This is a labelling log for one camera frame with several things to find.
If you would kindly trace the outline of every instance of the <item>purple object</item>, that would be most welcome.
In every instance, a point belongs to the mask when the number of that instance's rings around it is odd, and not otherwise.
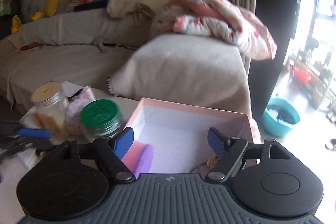
[[[130,149],[122,159],[122,162],[130,171],[139,177],[140,173],[148,173],[153,161],[153,146],[150,144],[134,141]]]

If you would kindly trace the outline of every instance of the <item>red container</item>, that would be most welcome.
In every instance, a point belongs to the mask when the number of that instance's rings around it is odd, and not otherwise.
[[[308,72],[300,70],[299,68],[294,68],[294,77],[298,79],[302,84],[306,85],[311,80]]]

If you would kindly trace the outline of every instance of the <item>beige pillow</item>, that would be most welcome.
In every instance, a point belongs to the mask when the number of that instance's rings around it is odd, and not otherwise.
[[[109,0],[107,12],[112,18],[124,18],[132,13],[136,24],[152,18],[169,0]]]
[[[8,53],[15,50],[15,47],[7,38],[0,40],[0,57],[6,56]]]

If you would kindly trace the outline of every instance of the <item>floral blanket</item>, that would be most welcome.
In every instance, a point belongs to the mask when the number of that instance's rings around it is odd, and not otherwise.
[[[274,59],[277,50],[267,27],[228,0],[170,0],[154,17],[151,38],[167,32],[216,37],[255,60]]]

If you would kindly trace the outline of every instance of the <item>gray base plate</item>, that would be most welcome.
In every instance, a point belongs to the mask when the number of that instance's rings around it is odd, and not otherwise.
[[[27,216],[19,224],[48,224]],[[118,185],[92,212],[62,224],[322,224],[314,216],[273,220],[237,204],[225,186],[204,182],[199,174],[142,174]]]

